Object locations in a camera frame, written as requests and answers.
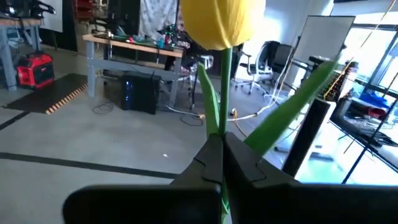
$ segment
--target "whiteboard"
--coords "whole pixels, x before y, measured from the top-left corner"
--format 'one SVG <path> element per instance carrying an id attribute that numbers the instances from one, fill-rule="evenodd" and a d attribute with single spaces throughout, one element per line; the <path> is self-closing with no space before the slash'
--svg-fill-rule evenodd
<path id="1" fill-rule="evenodd" d="M 40 28 L 63 32 L 62 27 L 62 0 L 41 0 L 43 3 L 54 7 L 56 14 L 43 12 L 43 25 Z"/>
<path id="2" fill-rule="evenodd" d="M 310 56 L 334 58 L 354 19 L 354 16 L 308 16 L 293 58 L 301 62 L 307 62 Z"/>

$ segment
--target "yellow tulip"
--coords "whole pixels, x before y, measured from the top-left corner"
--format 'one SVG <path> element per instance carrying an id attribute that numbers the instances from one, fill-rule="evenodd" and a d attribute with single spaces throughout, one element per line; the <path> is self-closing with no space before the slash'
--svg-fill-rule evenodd
<path id="1" fill-rule="evenodd" d="M 185 30 L 202 47 L 223 50 L 249 40 L 266 0 L 181 0 Z"/>

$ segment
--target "gray desk leg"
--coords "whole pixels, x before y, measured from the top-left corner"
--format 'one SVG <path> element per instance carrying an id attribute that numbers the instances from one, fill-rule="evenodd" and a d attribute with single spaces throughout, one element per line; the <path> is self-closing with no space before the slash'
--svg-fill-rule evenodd
<path id="1" fill-rule="evenodd" d="M 17 90 L 17 72 L 15 71 L 14 64 L 12 63 L 6 28 L 0 28 L 0 48 L 1 61 L 4 67 L 4 73 L 6 75 L 8 90 Z"/>
<path id="2" fill-rule="evenodd" d="M 91 60 L 94 59 L 94 42 L 86 41 L 86 55 L 87 55 L 87 84 L 88 96 L 95 96 L 95 71 L 92 66 Z"/>
<path id="3" fill-rule="evenodd" d="M 180 73 L 181 69 L 181 58 L 176 58 L 174 61 L 174 72 Z M 175 106 L 175 99 L 177 97 L 177 89 L 178 89 L 178 79 L 173 80 L 172 91 L 170 93 L 170 103 L 169 107 L 174 108 Z"/>
<path id="4" fill-rule="evenodd" d="M 32 47 L 34 50 L 42 50 L 40 45 L 39 27 L 33 26 L 30 29 L 30 38 L 32 39 Z"/>

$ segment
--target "wooden slat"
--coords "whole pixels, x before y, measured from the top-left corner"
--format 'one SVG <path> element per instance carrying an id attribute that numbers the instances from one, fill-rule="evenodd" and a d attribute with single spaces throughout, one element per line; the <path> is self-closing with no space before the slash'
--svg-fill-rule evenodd
<path id="1" fill-rule="evenodd" d="M 24 26 L 30 27 L 34 25 L 42 25 L 41 19 L 22 19 Z M 18 19 L 0 19 L 0 26 L 16 26 L 20 27 L 21 22 Z"/>
<path id="2" fill-rule="evenodd" d="M 182 49 L 174 49 L 174 51 L 159 50 L 155 47 L 146 47 L 146 46 L 142 46 L 142 45 L 138 45 L 138 44 L 130 44 L 130 43 L 124 43 L 124 42 L 114 41 L 114 40 L 111 40 L 109 43 L 109 40 L 94 37 L 93 34 L 83 35 L 83 40 L 92 41 L 92 42 L 100 43 L 100 44 L 111 44 L 113 46 L 124 47 L 124 48 L 129 48 L 129 49 L 134 49 L 134 50 L 141 50 L 141 51 L 155 53 L 155 54 L 157 54 L 159 51 L 159 54 L 161 54 L 161 55 L 167 55 L 167 56 L 173 56 L 173 57 L 182 57 L 182 52 L 183 52 Z"/>

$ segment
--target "red generator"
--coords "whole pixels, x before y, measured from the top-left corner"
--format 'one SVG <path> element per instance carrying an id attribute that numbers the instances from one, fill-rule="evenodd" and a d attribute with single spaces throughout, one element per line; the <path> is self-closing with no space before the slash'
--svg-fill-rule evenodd
<path id="1" fill-rule="evenodd" d="M 52 57 L 44 52 L 27 54 L 17 65 L 17 81 L 22 88 L 37 89 L 54 81 Z"/>

